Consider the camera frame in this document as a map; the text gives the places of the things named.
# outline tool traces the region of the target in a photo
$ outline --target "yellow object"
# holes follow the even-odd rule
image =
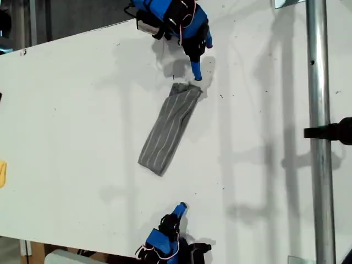
[[[6,162],[0,161],[0,188],[4,187],[6,182]]]

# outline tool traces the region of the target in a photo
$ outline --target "white tabletop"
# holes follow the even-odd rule
[[[133,256],[184,201],[182,231],[213,244],[207,263],[315,258],[305,5],[200,4],[209,87],[162,178],[137,160],[172,83],[192,76],[175,43],[131,20],[0,57],[0,235]],[[338,122],[352,112],[352,12],[328,1],[328,21]],[[340,261],[352,247],[352,148],[333,143],[333,167]]]

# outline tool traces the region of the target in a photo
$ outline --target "white table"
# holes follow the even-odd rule
[[[0,235],[133,256],[184,201],[183,232],[213,244],[207,263],[315,258],[305,5],[201,5],[212,81],[162,178],[137,160],[172,83],[192,76],[181,48],[128,21],[1,56]],[[351,22],[328,1],[334,122],[352,112]],[[352,247],[352,148],[333,152],[341,261]]]

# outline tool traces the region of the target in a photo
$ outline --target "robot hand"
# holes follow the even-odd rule
[[[133,17],[137,29],[150,33],[155,39],[163,36],[180,39],[187,56],[190,57],[195,80],[202,80],[200,56],[205,47],[212,48],[212,37],[209,30],[207,14],[196,4],[195,0],[131,0],[129,7],[138,9]]]
[[[180,203],[171,214],[161,219],[159,229],[153,229],[136,251],[136,258],[150,264],[204,264],[204,253],[211,245],[197,243],[188,245],[179,235],[180,220],[187,206]]]

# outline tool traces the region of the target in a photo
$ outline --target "gray floor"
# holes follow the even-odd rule
[[[130,19],[129,0],[49,0],[52,40]]]
[[[0,263],[20,264],[18,239],[0,237]]]

